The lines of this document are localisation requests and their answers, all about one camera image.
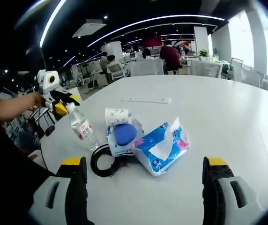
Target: paper cup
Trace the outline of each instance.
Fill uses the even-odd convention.
[[[127,109],[109,109],[105,110],[106,125],[115,126],[129,122],[129,111]]]

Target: blue tissue package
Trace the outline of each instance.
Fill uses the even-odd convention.
[[[165,173],[168,167],[188,150],[187,133],[182,130],[180,125],[174,126],[175,123],[169,127],[166,122],[134,142],[133,153],[155,177]],[[167,140],[168,138],[165,136],[169,133],[171,134],[170,139]]]
[[[137,134],[136,128],[127,123],[116,125],[113,131],[116,143],[120,146],[129,144]]]

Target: tissue pack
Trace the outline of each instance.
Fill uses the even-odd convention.
[[[141,164],[156,177],[165,173],[188,147],[187,133],[182,130],[177,118],[170,127],[166,122],[135,141],[132,151]]]

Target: white round table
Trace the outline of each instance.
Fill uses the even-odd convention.
[[[170,104],[122,102],[125,97],[172,100]],[[78,107],[101,143],[106,142],[106,107],[130,110],[146,133],[179,117],[190,149],[157,178],[138,164],[101,178],[92,172],[91,152],[83,149],[68,117],[57,122],[54,132],[41,140],[46,164],[55,173],[67,158],[87,158],[88,218],[96,225],[202,224],[204,156],[224,159],[234,175],[256,191],[262,208],[268,209],[268,91],[199,76],[123,78]]]

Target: person in red shirt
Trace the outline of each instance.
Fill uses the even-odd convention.
[[[176,48],[172,47],[171,41],[164,42],[164,46],[160,51],[160,58],[165,61],[165,64],[163,65],[164,74],[168,74],[168,70],[178,70],[179,68],[182,68],[180,53]]]

